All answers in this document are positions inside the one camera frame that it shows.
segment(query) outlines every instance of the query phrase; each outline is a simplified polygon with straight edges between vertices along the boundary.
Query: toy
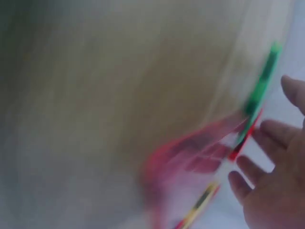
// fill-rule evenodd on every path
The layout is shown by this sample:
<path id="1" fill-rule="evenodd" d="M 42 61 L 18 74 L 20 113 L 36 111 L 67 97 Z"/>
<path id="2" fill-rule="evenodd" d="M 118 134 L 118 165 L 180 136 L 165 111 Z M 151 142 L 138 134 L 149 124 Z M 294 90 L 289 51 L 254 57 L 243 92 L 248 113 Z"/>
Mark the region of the toy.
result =
<path id="1" fill-rule="evenodd" d="M 164 145 L 145 163 L 142 181 L 154 229 L 189 228 L 216 194 L 262 113 L 280 51 L 272 45 L 241 111 Z"/>

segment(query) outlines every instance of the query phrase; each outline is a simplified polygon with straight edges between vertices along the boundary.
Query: finger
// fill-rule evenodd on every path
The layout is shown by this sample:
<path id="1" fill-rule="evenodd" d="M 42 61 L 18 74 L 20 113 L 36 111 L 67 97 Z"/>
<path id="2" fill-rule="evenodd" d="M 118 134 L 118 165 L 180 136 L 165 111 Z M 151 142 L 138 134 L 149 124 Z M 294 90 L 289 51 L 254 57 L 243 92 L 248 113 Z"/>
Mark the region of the finger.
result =
<path id="1" fill-rule="evenodd" d="M 245 198 L 250 194 L 252 189 L 238 172 L 232 171 L 228 177 L 234 195 L 239 203 L 243 205 Z"/>
<path id="2" fill-rule="evenodd" d="M 236 162 L 238 167 L 254 186 L 256 186 L 259 180 L 266 174 L 266 172 L 246 156 L 240 156 Z"/>
<path id="3" fill-rule="evenodd" d="M 290 141 L 301 132 L 301 129 L 275 120 L 265 120 L 261 123 L 260 130 L 269 135 L 273 140 L 282 144 L 285 148 Z"/>
<path id="4" fill-rule="evenodd" d="M 284 147 L 267 134 L 256 129 L 253 131 L 252 136 L 274 164 L 277 164 L 283 158 L 285 154 Z"/>
<path id="5" fill-rule="evenodd" d="M 284 75 L 282 77 L 282 88 L 288 100 L 305 115 L 305 82 Z"/>

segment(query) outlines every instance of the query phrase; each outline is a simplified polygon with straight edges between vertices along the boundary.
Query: human hand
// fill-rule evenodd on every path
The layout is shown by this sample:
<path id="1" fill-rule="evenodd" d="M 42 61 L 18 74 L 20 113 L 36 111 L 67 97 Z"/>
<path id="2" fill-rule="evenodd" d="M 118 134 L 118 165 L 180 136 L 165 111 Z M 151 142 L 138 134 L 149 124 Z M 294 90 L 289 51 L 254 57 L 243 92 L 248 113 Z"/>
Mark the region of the human hand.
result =
<path id="1" fill-rule="evenodd" d="M 305 82 L 282 78 L 288 100 L 305 115 Z M 236 171 L 229 174 L 231 188 L 244 208 L 250 229 L 305 228 L 305 121 L 299 129 L 277 121 L 262 122 L 254 140 L 275 165 L 266 173 L 245 156 L 237 159 L 251 189 Z"/>

